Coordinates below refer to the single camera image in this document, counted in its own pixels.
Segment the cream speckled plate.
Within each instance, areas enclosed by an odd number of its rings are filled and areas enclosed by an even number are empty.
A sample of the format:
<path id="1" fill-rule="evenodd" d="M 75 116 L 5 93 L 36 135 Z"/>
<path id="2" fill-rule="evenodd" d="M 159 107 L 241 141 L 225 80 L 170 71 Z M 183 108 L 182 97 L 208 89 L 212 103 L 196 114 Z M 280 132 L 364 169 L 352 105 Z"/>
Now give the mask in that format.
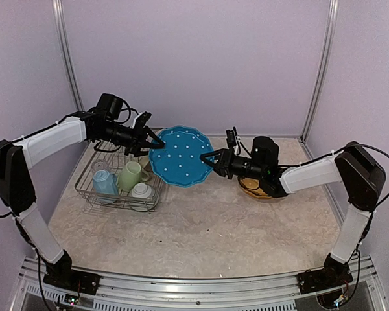
<path id="1" fill-rule="evenodd" d="M 148 169 L 151 167 L 150 159 L 148 158 L 147 155 L 139 157 L 138 162 L 141 165 L 141 167 L 144 169 Z"/>

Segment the blue dotted plate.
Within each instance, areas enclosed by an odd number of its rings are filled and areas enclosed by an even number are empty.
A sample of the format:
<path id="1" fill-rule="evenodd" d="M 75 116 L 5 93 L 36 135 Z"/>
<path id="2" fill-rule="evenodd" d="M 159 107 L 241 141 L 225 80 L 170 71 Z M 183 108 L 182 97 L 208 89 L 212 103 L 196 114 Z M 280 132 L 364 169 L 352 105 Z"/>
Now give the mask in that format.
<path id="1" fill-rule="evenodd" d="M 196 128 L 174 126 L 160 131 L 158 137 L 165 146 L 148 153 L 153 173 L 168 185 L 184 188 L 207 179 L 213 169 L 200 156 L 212 152 L 213 146 L 206 135 Z"/>

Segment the yellow dotted plate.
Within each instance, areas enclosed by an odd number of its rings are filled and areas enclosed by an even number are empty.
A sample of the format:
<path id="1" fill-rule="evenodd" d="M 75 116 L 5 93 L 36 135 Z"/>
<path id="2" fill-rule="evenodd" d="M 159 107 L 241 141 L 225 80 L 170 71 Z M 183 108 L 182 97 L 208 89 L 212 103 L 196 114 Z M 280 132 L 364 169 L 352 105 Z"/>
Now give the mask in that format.
<path id="1" fill-rule="evenodd" d="M 246 192 L 253 193 L 258 196 L 266 196 L 266 193 L 260 187 L 258 180 L 238 176 L 237 181 L 240 187 L 243 188 Z"/>
<path id="2" fill-rule="evenodd" d="M 281 200 L 284 196 L 273 197 L 268 195 L 259 187 L 259 181 L 252 178 L 246 178 L 242 176 L 237 177 L 237 182 L 241 190 L 248 196 L 257 200 Z"/>

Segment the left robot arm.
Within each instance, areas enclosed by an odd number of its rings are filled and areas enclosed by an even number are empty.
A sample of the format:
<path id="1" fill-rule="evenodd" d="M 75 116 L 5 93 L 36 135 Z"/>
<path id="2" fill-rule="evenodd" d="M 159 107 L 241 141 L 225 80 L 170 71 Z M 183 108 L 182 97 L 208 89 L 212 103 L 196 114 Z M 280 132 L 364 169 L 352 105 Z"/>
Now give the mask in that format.
<path id="1" fill-rule="evenodd" d="M 34 133 L 0 141 L 0 199 L 24 238 L 45 264 L 44 281 L 59 288 L 79 291 L 85 282 L 96 288 L 99 276 L 73 269 L 69 253 L 51 232 L 39 207 L 32 171 L 66 148 L 84 142 L 108 142 L 124 149 L 126 155 L 145 156 L 161 149 L 164 142 L 149 128 L 149 112 L 137 114 L 131 125 L 119 121 L 123 110 L 133 109 L 109 93 L 96 106 L 77 111 Z"/>

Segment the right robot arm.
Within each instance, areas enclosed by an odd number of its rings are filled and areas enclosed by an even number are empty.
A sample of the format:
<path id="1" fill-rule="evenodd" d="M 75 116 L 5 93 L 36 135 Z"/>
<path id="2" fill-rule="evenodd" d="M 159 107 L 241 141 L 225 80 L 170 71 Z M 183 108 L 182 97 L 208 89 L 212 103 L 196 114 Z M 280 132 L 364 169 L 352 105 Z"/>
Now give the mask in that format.
<path id="1" fill-rule="evenodd" d="M 348 208 L 338 238 L 322 268 L 300 273 L 297 279 L 303 293 L 350 283 L 353 278 L 348 262 L 366 238 L 376 208 L 387 199 L 381 194 L 386 172 L 369 153 L 372 146 L 351 141 L 308 162 L 281 165 L 279 146 L 271 138 L 254 138 L 248 157 L 235 153 L 237 143 L 229 133 L 227 148 L 204 153 L 200 160 L 219 176 L 258 181 L 259 189 L 270 198 L 284 198 L 333 183 L 343 184 L 348 194 Z"/>

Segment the green ceramic mug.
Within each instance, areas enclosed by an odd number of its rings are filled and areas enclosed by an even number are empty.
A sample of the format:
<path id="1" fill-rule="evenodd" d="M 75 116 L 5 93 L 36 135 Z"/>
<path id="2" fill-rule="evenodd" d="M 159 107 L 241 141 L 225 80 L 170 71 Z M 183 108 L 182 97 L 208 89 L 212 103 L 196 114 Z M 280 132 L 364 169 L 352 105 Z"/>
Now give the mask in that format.
<path id="1" fill-rule="evenodd" d="M 149 173 L 137 161 L 129 161 L 117 176 L 117 186 L 122 191 L 130 192 L 136 184 L 149 179 Z"/>

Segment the clear drinking glass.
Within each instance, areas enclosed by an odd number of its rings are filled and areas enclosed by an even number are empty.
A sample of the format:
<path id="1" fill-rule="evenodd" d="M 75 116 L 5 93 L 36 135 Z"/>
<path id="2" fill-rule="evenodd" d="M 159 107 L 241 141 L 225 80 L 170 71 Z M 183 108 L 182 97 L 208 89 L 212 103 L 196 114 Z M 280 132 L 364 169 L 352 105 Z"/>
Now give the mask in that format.
<path id="1" fill-rule="evenodd" d="M 97 173 L 100 170 L 110 171 L 108 163 L 103 159 L 98 159 L 91 164 L 91 171 L 93 174 Z"/>

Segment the white patterned bowl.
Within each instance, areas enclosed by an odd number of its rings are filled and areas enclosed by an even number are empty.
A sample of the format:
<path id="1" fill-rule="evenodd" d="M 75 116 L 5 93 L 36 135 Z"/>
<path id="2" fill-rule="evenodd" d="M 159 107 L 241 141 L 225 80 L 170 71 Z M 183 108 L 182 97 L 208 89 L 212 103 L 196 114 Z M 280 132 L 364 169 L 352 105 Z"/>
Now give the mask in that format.
<path id="1" fill-rule="evenodd" d="M 155 206 L 154 189 L 145 183 L 136 184 L 130 191 L 131 208 L 136 211 L 147 211 Z"/>

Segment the light blue mug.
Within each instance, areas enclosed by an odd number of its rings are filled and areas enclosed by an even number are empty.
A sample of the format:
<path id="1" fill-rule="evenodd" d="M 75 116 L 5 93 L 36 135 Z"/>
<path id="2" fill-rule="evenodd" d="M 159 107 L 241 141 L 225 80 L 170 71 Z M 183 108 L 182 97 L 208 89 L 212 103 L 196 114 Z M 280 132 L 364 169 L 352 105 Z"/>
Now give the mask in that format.
<path id="1" fill-rule="evenodd" d="M 107 170 L 98 170 L 94 173 L 93 188 L 101 203 L 114 203 L 116 201 L 116 197 L 119 195 L 116 183 L 116 176 Z"/>

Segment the right aluminium frame post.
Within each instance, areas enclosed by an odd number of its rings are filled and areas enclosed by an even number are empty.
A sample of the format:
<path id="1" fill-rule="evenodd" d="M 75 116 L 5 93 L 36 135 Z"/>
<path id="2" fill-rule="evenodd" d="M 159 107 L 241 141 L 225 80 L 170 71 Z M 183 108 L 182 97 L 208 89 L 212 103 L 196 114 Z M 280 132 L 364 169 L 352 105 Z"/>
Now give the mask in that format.
<path id="1" fill-rule="evenodd" d="M 311 95 L 310 106 L 307 111 L 307 115 L 303 125 L 303 130 L 301 131 L 301 135 L 300 135 L 300 139 L 303 142 L 303 144 L 305 144 L 309 139 L 311 128 L 314 124 L 314 120 L 316 117 L 316 110 L 320 102 L 320 97 L 322 94 L 325 77 L 327 75 L 331 49 L 333 46 L 333 40 L 335 36 L 338 7 L 339 7 L 339 0 L 330 0 L 324 40 L 323 40 L 322 51 L 320 56 L 320 62 L 318 65 L 316 80 Z"/>

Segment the aluminium frame post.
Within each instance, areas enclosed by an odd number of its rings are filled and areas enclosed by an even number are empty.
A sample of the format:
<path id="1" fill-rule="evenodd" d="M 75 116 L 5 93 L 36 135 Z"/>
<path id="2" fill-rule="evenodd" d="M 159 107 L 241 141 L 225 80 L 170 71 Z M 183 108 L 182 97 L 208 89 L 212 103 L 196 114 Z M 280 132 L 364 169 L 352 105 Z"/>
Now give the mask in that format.
<path id="1" fill-rule="evenodd" d="M 73 60 L 69 48 L 67 28 L 64 19 L 63 2 L 61 0 L 52 0 L 51 3 L 53 8 L 53 16 L 56 25 L 58 42 L 62 53 L 62 60 L 64 63 L 65 73 L 73 98 L 73 102 L 77 111 L 84 111 L 85 108 L 80 96 Z"/>
<path id="2" fill-rule="evenodd" d="M 330 0 L 324 40 L 323 40 L 322 51 L 320 56 L 320 62 L 318 65 L 316 80 L 311 95 L 310 106 L 307 111 L 307 115 L 303 125 L 303 130 L 301 131 L 301 135 L 300 135 L 300 139 L 303 142 L 303 144 L 305 144 L 309 139 L 311 128 L 314 124 L 314 120 L 316 117 L 316 110 L 320 102 L 320 97 L 322 94 L 325 77 L 327 75 L 331 49 L 333 46 L 333 40 L 335 36 L 338 7 L 339 7 L 339 0 Z"/>

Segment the left aluminium frame post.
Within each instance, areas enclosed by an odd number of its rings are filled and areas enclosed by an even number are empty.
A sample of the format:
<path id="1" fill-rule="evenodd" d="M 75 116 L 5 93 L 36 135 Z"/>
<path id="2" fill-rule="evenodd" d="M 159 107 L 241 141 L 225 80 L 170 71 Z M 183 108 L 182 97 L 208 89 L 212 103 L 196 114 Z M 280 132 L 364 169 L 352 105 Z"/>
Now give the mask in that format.
<path id="1" fill-rule="evenodd" d="M 69 48 L 67 28 L 64 19 L 63 2 L 61 0 L 52 0 L 51 3 L 53 8 L 53 16 L 56 25 L 58 42 L 62 53 L 62 60 L 64 63 L 65 73 L 73 98 L 73 102 L 77 111 L 84 111 L 85 108 L 80 96 L 73 60 Z"/>

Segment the aluminium front rail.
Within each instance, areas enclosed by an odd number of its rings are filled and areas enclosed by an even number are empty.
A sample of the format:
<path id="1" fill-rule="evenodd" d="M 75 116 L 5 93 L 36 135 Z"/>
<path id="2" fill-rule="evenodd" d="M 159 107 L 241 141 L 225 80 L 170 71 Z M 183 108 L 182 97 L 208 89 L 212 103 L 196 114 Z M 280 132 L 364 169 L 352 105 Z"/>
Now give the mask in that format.
<path id="1" fill-rule="evenodd" d="M 144 277 L 95 270 L 95 295 L 80 294 L 68 305 L 69 291 L 40 285 L 36 259 L 26 258 L 16 283 L 11 310 L 322 310 L 333 289 L 301 294 L 297 272 L 218 279 Z"/>

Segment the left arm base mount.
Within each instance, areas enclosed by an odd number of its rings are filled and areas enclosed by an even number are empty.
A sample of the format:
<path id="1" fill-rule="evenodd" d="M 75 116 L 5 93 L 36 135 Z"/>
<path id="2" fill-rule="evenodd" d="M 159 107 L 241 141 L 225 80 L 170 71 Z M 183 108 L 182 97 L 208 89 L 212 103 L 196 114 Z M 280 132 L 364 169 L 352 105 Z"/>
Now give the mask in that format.
<path id="1" fill-rule="evenodd" d="M 80 294 L 96 295 L 100 276 L 78 270 L 65 270 L 62 273 L 47 272 L 43 278 L 45 284 Z"/>

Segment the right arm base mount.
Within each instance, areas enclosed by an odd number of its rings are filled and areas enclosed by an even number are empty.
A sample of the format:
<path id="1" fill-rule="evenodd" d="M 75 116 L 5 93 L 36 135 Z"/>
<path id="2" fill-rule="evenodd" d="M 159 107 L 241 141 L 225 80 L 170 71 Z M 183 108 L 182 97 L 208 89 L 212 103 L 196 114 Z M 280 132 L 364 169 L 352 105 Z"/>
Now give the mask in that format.
<path id="1" fill-rule="evenodd" d="M 307 270 L 297 274 L 296 279 L 300 294 L 309 294 L 349 284 L 353 281 L 353 276 L 350 272 L 337 276 L 328 275 L 324 270 Z"/>

